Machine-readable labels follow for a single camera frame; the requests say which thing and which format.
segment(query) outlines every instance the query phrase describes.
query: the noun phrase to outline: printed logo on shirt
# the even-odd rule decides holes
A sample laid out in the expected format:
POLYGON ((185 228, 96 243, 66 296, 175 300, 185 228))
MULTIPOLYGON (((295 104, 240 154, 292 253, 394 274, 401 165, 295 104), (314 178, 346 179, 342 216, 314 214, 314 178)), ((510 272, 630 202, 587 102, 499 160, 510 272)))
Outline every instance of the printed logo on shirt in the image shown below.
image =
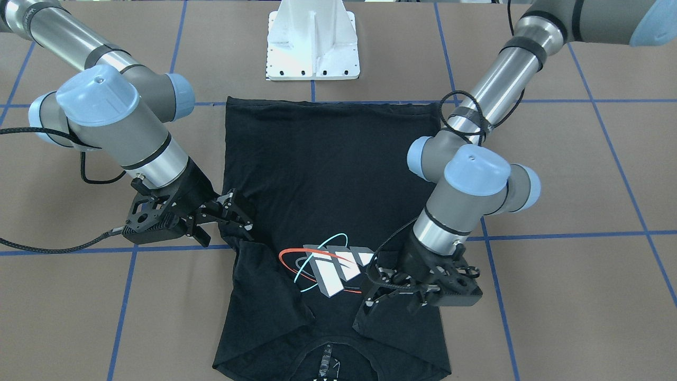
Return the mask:
POLYGON ((309 264, 320 291, 328 298, 343 291, 343 282, 362 273, 359 267, 367 266, 374 258, 374 252, 368 247, 304 245, 303 248, 313 249, 312 252, 306 252, 310 257, 309 264))

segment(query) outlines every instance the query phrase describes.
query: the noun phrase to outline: black fabric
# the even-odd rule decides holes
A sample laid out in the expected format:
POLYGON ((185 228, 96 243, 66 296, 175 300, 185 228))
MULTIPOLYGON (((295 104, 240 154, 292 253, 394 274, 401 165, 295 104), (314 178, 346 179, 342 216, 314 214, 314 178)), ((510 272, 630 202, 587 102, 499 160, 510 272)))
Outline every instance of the black fabric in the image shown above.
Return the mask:
MULTIPOLYGON (((354 329, 363 303, 353 292, 363 275, 327 298, 318 287, 302 293, 313 283, 303 277, 294 283, 278 260, 284 249, 319 245, 336 233, 347 234, 349 246, 374 250, 417 216, 434 184, 408 170, 406 154, 415 139, 438 130, 435 104, 228 99, 223 189, 240 189, 257 217, 255 242, 221 232, 238 256, 215 369, 236 381, 311 381, 333 343, 327 376, 340 381, 433 381, 450 374, 437 308, 412 316, 408 298, 391 298, 376 319, 370 315, 354 329)), ((385 250, 397 251, 405 237, 385 250)), ((344 242, 339 237, 328 245, 344 242)), ((302 256, 286 254, 284 261, 296 268, 302 256)))

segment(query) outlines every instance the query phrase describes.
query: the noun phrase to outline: white plastic mount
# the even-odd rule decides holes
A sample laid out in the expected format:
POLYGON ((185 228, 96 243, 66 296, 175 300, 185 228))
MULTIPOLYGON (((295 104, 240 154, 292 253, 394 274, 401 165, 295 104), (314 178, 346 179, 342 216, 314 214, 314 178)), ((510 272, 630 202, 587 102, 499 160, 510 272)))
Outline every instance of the white plastic mount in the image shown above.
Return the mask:
POLYGON ((355 14, 341 0, 282 0, 268 18, 266 79, 355 79, 355 14))

